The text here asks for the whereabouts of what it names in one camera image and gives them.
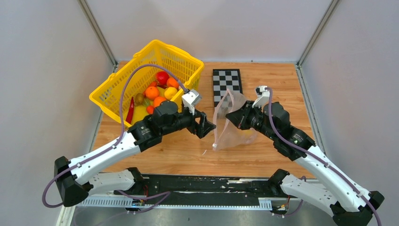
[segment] checkerboard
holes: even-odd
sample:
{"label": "checkerboard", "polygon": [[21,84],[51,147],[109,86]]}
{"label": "checkerboard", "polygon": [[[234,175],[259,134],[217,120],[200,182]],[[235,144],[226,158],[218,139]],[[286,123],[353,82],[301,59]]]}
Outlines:
{"label": "checkerboard", "polygon": [[226,94],[226,90],[242,93],[241,76],[239,69],[214,69],[213,70],[213,99],[214,107]]}

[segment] yellow plastic basket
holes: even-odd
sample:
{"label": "yellow plastic basket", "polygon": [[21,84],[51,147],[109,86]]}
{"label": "yellow plastic basket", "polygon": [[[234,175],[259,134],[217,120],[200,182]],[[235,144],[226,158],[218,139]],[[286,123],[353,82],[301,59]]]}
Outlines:
{"label": "yellow plastic basket", "polygon": [[[200,75],[204,69],[202,61],[192,57],[184,50],[159,40],[153,40],[140,52],[134,54],[129,63],[118,72],[112,73],[105,82],[96,88],[90,94],[90,100],[100,106],[105,114],[120,123],[119,104],[122,89],[131,73],[144,64],[157,64],[165,67],[176,75],[188,89],[198,88]],[[122,110],[124,119],[128,113],[131,97],[135,97],[137,93],[143,93],[150,83],[155,80],[155,74],[159,71],[161,69],[156,67],[145,67],[137,71],[132,77],[123,96]],[[180,112],[182,110],[182,95],[183,90],[181,89],[171,99],[171,101],[177,103]]]}

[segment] white wall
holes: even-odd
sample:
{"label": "white wall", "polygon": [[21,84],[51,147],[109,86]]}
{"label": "white wall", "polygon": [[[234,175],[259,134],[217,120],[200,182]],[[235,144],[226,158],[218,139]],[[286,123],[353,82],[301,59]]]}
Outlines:
{"label": "white wall", "polygon": [[153,39],[206,61],[297,61],[331,0],[87,0],[113,54]]}
{"label": "white wall", "polygon": [[343,0],[303,66],[327,154],[385,196],[385,226],[399,221],[398,21],[397,0]]}
{"label": "white wall", "polygon": [[42,191],[56,158],[88,151],[100,113],[88,96],[112,66],[75,0],[2,1],[0,62],[1,225],[53,226],[60,208]]}

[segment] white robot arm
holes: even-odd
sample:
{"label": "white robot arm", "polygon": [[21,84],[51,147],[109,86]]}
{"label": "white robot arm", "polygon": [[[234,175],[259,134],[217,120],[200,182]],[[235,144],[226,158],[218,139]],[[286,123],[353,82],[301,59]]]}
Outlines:
{"label": "white robot arm", "polygon": [[305,132],[292,126],[289,113],[283,106],[271,102],[269,87],[260,86],[255,91],[257,100],[247,101],[240,109],[228,113],[226,118],[241,130],[254,128],[273,140],[279,153],[306,168],[326,187],[321,189],[279,169],[270,178],[276,189],[319,207],[339,226],[367,225],[373,215],[370,205],[377,209],[384,197],[351,180]]}
{"label": "white robot arm", "polygon": [[[118,173],[100,173],[105,168],[120,160],[143,152],[144,150],[161,143],[162,136],[187,128],[192,134],[203,138],[216,126],[207,120],[204,112],[200,112],[194,106],[201,100],[201,96],[195,90],[191,90],[182,97],[184,109],[177,112],[177,104],[170,101],[162,102],[156,107],[152,115],[136,122],[126,132],[117,146],[115,141],[77,158],[66,159],[64,156],[55,161],[55,175],[72,168],[70,172],[62,175],[57,181],[58,191],[63,200],[63,205],[73,206],[88,196],[113,190],[128,190],[136,181],[143,180],[137,168],[129,168]],[[106,149],[111,150],[96,158],[81,164]]]}

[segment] plastic bag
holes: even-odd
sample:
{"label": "plastic bag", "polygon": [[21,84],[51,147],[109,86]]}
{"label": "plastic bag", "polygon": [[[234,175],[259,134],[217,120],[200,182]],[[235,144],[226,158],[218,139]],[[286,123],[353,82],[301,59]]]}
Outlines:
{"label": "plastic bag", "polygon": [[215,108],[213,123],[216,125],[213,150],[221,150],[240,144],[251,144],[257,136],[254,129],[240,130],[227,118],[226,114],[240,109],[247,98],[241,93],[227,89],[223,98]]}

